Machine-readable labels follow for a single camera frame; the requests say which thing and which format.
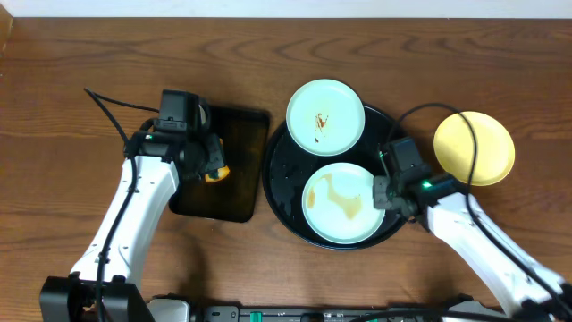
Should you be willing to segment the green and yellow sponge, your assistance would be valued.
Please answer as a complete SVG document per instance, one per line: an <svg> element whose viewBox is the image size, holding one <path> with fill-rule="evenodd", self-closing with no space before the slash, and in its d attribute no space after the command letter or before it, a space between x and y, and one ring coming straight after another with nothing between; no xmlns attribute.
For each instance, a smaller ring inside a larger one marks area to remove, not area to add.
<svg viewBox="0 0 572 322"><path fill-rule="evenodd" d="M223 140L219 139L219 143L211 146L209 151L209 161L204 175L205 182L219 182L230 174L230 168L226 164L223 149Z"/></svg>

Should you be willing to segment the mint plate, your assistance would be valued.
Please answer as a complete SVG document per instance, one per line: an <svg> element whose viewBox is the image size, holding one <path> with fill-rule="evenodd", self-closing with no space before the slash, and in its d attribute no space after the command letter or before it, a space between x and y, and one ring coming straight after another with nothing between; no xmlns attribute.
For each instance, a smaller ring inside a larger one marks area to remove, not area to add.
<svg viewBox="0 0 572 322"><path fill-rule="evenodd" d="M312 80L290 98L286 125L294 142L319 157L333 157L350 150L366 125L358 94L338 80Z"/></svg>
<svg viewBox="0 0 572 322"><path fill-rule="evenodd" d="M319 237L354 245L372 237L386 212L374 207L374 176L364 167L334 163L307 180L301 197L304 219Z"/></svg>

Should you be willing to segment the yellow plate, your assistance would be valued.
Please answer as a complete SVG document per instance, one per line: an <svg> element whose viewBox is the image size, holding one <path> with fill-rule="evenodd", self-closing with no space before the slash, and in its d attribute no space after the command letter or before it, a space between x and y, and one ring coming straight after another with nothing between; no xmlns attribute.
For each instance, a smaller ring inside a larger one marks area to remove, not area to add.
<svg viewBox="0 0 572 322"><path fill-rule="evenodd" d="M477 159L472 184L489 186L503 180L515 162L514 142L497 120L480 112L463 112L476 135ZM433 137L433 150L442 169L467 183L474 156L472 132L459 114L446 118Z"/></svg>

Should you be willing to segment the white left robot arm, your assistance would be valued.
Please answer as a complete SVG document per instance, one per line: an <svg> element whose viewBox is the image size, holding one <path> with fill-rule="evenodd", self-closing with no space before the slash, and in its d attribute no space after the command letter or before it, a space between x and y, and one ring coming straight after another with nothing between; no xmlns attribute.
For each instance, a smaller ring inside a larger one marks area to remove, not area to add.
<svg viewBox="0 0 572 322"><path fill-rule="evenodd" d="M49 276L39 295L45 321L189 321L175 295L145 301L141 276L159 219L181 180L203 180L224 166L214 133L136 131L114 199L94 239L66 277Z"/></svg>

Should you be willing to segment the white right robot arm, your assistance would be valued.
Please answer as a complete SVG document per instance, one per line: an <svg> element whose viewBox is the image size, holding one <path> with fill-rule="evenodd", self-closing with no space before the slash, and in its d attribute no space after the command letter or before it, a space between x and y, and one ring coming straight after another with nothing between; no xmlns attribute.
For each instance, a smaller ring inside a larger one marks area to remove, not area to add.
<svg viewBox="0 0 572 322"><path fill-rule="evenodd" d="M462 257L510 318L571 319L571 283L528 255L488 217L468 186L441 174L400 186L373 181L374 206L413 216Z"/></svg>

